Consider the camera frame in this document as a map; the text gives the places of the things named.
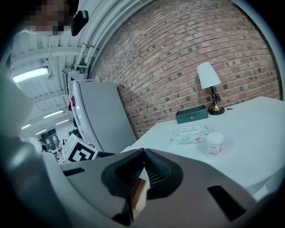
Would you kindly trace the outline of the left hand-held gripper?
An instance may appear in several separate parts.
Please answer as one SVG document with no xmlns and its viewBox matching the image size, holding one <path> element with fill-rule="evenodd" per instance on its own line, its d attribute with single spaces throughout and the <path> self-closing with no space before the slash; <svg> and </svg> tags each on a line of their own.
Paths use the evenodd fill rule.
<svg viewBox="0 0 285 228">
<path fill-rule="evenodd" d="M 114 155 L 114 153 L 98 151 L 75 134 L 70 135 L 67 143 L 63 146 L 62 154 L 64 163 L 93 160 Z"/>
</svg>

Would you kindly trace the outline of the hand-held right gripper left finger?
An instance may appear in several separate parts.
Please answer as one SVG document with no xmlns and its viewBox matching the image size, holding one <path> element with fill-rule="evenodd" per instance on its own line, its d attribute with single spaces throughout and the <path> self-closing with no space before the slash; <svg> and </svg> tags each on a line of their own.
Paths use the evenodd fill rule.
<svg viewBox="0 0 285 228">
<path fill-rule="evenodd" d="M 131 198 L 144 169 L 144 148 L 67 163 L 61 169 L 75 191 L 95 210 L 123 225 L 133 222 Z"/>
</svg>

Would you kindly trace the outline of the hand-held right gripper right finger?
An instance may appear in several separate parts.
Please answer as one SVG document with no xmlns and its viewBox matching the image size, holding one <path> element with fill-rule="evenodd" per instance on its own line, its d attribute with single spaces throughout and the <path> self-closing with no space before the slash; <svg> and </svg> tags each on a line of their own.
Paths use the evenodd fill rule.
<svg viewBox="0 0 285 228">
<path fill-rule="evenodd" d="M 146 149 L 146 228 L 233 227 L 255 205 L 229 177 L 198 160 Z"/>
</svg>

